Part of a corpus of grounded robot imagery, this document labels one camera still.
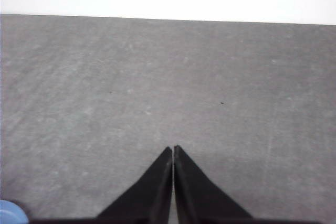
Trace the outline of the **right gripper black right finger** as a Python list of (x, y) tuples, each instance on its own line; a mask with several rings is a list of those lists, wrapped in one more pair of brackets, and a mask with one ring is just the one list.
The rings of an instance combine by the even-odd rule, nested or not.
[(174, 147), (174, 187), (179, 223), (232, 223), (254, 219), (216, 186), (179, 145)]

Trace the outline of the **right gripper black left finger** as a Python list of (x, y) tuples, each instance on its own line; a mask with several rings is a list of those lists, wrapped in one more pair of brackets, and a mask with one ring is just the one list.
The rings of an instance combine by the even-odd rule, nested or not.
[(139, 180), (97, 215), (105, 223), (168, 223), (173, 156), (166, 147)]

